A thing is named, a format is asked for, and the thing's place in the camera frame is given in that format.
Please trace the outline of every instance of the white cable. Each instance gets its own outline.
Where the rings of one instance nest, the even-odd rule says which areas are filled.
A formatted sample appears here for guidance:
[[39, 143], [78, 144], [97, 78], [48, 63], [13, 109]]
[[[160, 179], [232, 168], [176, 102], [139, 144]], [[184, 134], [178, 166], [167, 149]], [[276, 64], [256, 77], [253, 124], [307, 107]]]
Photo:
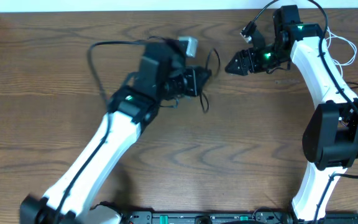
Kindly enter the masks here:
[[329, 27], [328, 27], [327, 31], [328, 31], [328, 34], [329, 34], [329, 37], [326, 39], [326, 40], [328, 41], [328, 46], [327, 46], [327, 48], [329, 48], [329, 46], [331, 46], [331, 39], [333, 39], [333, 38], [338, 38], [338, 39], [341, 39], [341, 40], [343, 40], [343, 41], [346, 41], [346, 42], [352, 47], [352, 49], [353, 49], [354, 55], [353, 55], [353, 57], [352, 57], [348, 62], [346, 62], [346, 63], [339, 63], [337, 60], [333, 59], [334, 64], [337, 65], [337, 66], [339, 66], [339, 68], [341, 69], [341, 76], [343, 77], [343, 69], [342, 69], [342, 66], [348, 66], [348, 65], [351, 65], [351, 64], [354, 62], [354, 60], [356, 59], [356, 55], [357, 55], [357, 47], [356, 47], [356, 45], [353, 44], [350, 40], [347, 40], [346, 38], [340, 37], [340, 36], [334, 34], [333, 32], [331, 32], [331, 30], [329, 29]]

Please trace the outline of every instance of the black bracket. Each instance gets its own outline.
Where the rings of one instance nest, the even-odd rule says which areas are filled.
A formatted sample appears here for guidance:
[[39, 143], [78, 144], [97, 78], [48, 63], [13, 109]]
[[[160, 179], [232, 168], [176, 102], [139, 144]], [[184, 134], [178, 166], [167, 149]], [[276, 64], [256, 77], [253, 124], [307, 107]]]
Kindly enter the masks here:
[[298, 7], [282, 6], [273, 14], [275, 42], [265, 44], [263, 35], [257, 30], [254, 21], [241, 31], [241, 36], [247, 43], [252, 42], [252, 48], [241, 50], [235, 54], [225, 68], [227, 73], [248, 75], [250, 73], [271, 73], [280, 68], [281, 63], [291, 61], [291, 49], [295, 41], [304, 37], [321, 36], [318, 24], [304, 24], [300, 21]]
[[158, 114], [160, 101], [135, 91], [130, 86], [123, 86], [111, 97], [109, 113], [123, 112], [133, 117], [132, 122], [140, 123], [142, 132]]
[[[339, 127], [339, 118], [347, 122]], [[317, 106], [303, 133], [303, 152], [318, 170], [351, 167], [358, 159], [358, 115], [348, 103], [322, 103]]]

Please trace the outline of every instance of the green led light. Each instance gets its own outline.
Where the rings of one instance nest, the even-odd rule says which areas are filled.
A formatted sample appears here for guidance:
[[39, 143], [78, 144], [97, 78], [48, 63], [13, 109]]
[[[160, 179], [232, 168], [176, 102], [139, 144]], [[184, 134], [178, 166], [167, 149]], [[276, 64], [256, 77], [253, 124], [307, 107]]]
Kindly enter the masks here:
[[269, 58], [270, 58], [270, 56], [272, 56], [272, 54], [271, 54], [271, 53], [266, 53], [266, 54], [265, 54], [265, 58], [266, 58], [266, 59], [269, 59]]
[[127, 101], [131, 101], [132, 99], [133, 99], [133, 97], [131, 95], [125, 97], [125, 100], [127, 100]]

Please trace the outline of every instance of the wood grain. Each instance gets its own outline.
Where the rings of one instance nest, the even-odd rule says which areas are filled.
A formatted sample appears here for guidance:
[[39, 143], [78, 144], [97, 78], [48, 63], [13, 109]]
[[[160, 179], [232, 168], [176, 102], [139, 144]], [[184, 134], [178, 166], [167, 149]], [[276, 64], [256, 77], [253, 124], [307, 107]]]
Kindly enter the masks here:
[[[259, 29], [273, 39], [267, 11]], [[99, 40], [150, 35], [199, 39], [197, 59], [216, 47], [227, 64], [248, 48], [239, 31], [257, 13], [248, 11], [76, 12], [0, 14], [0, 223], [17, 223], [19, 204], [39, 197], [77, 158], [104, 114], [86, 59]], [[330, 28], [358, 47], [358, 9], [327, 10]], [[301, 10], [305, 22], [322, 22]], [[94, 59], [104, 86], [114, 93], [137, 70], [143, 49], [100, 47]], [[352, 56], [344, 42], [331, 49], [341, 62]], [[211, 66], [216, 66], [213, 59]], [[358, 82], [355, 63], [344, 68]], [[155, 210], [253, 210], [285, 208], [306, 167], [301, 136], [313, 114], [306, 85], [290, 72], [238, 77], [220, 73], [198, 99], [161, 110], [139, 142], [113, 170], [95, 202], [124, 201]], [[358, 174], [358, 161], [349, 171]], [[328, 210], [358, 211], [358, 180], [341, 179]]]

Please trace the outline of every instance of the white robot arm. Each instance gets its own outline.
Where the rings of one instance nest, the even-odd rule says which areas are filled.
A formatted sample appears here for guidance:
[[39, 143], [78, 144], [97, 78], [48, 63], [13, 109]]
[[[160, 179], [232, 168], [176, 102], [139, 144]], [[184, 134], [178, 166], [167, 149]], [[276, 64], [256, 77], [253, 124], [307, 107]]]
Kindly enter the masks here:
[[62, 178], [51, 186], [43, 196], [48, 198], [48, 207], [52, 209], [58, 208], [69, 183], [106, 133], [108, 126], [107, 116], [110, 116], [112, 122], [108, 138], [74, 183], [70, 195], [66, 198], [61, 209], [62, 214], [66, 214], [69, 211], [75, 213], [76, 219], [80, 222], [86, 220], [91, 203], [118, 160], [139, 138], [141, 133], [140, 123], [133, 123], [133, 117], [120, 111], [104, 115], [99, 129], [84, 151]]
[[[327, 101], [346, 103], [346, 100], [338, 94], [333, 81], [319, 58], [319, 41], [319, 37], [305, 37], [301, 41], [295, 41], [291, 51], [291, 60], [298, 67], [302, 77], [305, 79], [315, 109], [319, 104], [326, 103]], [[344, 93], [352, 100], [358, 99], [357, 95], [348, 87], [339, 74], [325, 41], [323, 42], [323, 52], [325, 53], [323, 57], [326, 58], [335, 79], [343, 87]], [[344, 174], [346, 170], [347, 168], [343, 168], [342, 166], [318, 170], [314, 163], [308, 162], [301, 187], [292, 200], [292, 207], [296, 217], [301, 220], [312, 221], [316, 212], [316, 206], [319, 204], [319, 200], [329, 181], [329, 176], [333, 173]], [[319, 209], [318, 219], [325, 217], [326, 205], [338, 180], [339, 178], [335, 178], [331, 183], [323, 200], [323, 204]]]
[[123, 85], [113, 94], [92, 140], [42, 199], [28, 196], [22, 202], [21, 224], [120, 221], [121, 216], [111, 209], [104, 215], [100, 214], [103, 207], [90, 212], [91, 203], [121, 156], [157, 116], [162, 100], [201, 96], [211, 70], [185, 64], [187, 57], [195, 57], [197, 42], [192, 37], [180, 37], [143, 43], [145, 53], [139, 71], [131, 74], [135, 75], [133, 86]]
[[[353, 113], [348, 101], [338, 91], [333, 78], [341, 87], [340, 91], [357, 107], [358, 97], [342, 79], [325, 41], [322, 42], [323, 53], [320, 53], [319, 42], [323, 32], [318, 24], [302, 23], [297, 6], [277, 9], [273, 22], [275, 42], [270, 45], [265, 44], [255, 20], [249, 22], [241, 35], [254, 47], [236, 53], [225, 71], [243, 76], [248, 72], [270, 74], [276, 69], [286, 70], [280, 67], [281, 63], [288, 62], [289, 69], [290, 62], [293, 62], [301, 72], [315, 112], [302, 139], [308, 160], [305, 176], [291, 205], [294, 220], [313, 222], [317, 211], [317, 220], [326, 216], [327, 202], [339, 180], [337, 177], [332, 181], [330, 176], [344, 174], [358, 159], [358, 115]], [[324, 57], [333, 78], [321, 57]], [[347, 127], [338, 129], [340, 120], [346, 121]]]

